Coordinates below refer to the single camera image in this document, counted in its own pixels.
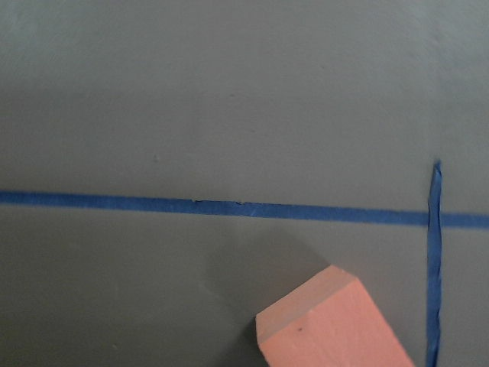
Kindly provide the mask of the orange foam block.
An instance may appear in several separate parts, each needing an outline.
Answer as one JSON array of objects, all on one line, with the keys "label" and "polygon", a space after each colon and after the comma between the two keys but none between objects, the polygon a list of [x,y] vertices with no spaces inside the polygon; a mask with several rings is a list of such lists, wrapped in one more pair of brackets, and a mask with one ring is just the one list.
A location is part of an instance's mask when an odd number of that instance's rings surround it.
[{"label": "orange foam block", "polygon": [[361,281],[330,265],[255,317],[270,366],[412,366]]}]

